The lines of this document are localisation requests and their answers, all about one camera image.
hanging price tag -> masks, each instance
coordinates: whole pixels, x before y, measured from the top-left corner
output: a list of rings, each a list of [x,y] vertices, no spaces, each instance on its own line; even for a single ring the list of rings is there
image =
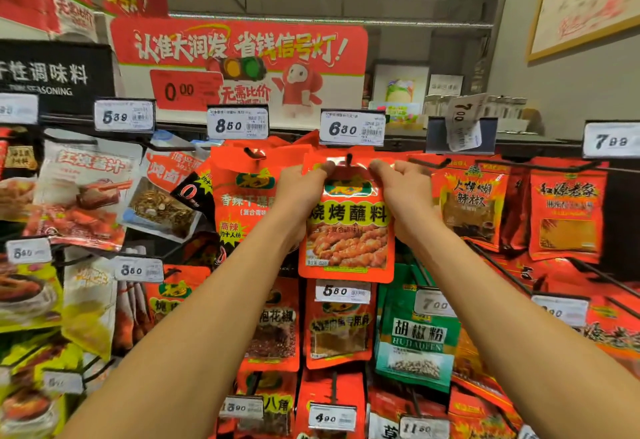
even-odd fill
[[[320,112],[320,141],[325,144],[383,146],[385,144],[384,111]]]
[[[147,99],[98,99],[93,104],[96,131],[153,133],[156,102]]]
[[[518,439],[538,439],[538,436],[533,432],[531,426],[525,424],[518,434]]]
[[[210,139],[264,140],[269,136],[269,108],[253,106],[209,106],[207,134]]]
[[[51,262],[51,244],[46,237],[10,240],[6,243],[6,257],[12,264]]]
[[[587,311],[589,310],[587,298],[561,298],[534,294],[531,301],[542,306],[548,314],[564,321],[572,328],[582,328],[587,323]]]
[[[413,304],[415,314],[430,314],[432,316],[456,317],[456,313],[438,289],[418,289]]]
[[[450,428],[447,419],[405,415],[400,418],[400,439],[449,439]]]
[[[0,124],[37,124],[36,94],[0,93]]]
[[[640,121],[587,122],[582,155],[585,158],[640,158]]]
[[[7,386],[11,383],[11,367],[0,366],[0,386]]]
[[[445,113],[447,143],[452,151],[477,148],[482,144],[478,120],[483,114],[486,94],[455,97]]]
[[[318,279],[316,281],[316,302],[369,304],[371,302],[371,283]]]
[[[309,428],[325,431],[356,430],[356,407],[311,403],[309,407]]]
[[[164,281],[162,260],[150,257],[125,257],[117,255],[111,265],[118,281],[155,282]]]
[[[264,417],[264,402],[262,397],[228,395],[220,409],[220,417],[233,417],[235,419],[262,419]]]
[[[44,370],[42,382],[44,390],[50,392],[76,395],[84,392],[84,383],[80,373]]]

red price tag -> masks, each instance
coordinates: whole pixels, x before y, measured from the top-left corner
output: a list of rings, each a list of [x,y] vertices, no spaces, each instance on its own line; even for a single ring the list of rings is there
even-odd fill
[[[150,75],[159,109],[206,112],[208,104],[220,103],[219,72],[152,70]]]

picture frame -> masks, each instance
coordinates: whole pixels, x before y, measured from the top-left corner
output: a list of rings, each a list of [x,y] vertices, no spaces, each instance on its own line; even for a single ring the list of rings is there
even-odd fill
[[[538,0],[527,60],[539,60],[638,25],[640,0]]]

forearm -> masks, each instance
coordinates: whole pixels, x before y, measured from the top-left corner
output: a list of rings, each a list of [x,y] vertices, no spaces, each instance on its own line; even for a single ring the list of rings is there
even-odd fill
[[[412,228],[414,253],[541,439],[640,437],[638,380],[498,276],[435,215]]]
[[[74,414],[62,437],[208,437],[289,250],[284,228],[284,215],[270,211],[211,277],[134,347]]]

black sign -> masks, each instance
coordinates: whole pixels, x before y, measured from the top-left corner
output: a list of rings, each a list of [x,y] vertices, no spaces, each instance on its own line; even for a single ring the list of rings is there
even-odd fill
[[[93,114],[96,97],[114,97],[111,47],[0,40],[0,92],[40,96],[41,114]]]

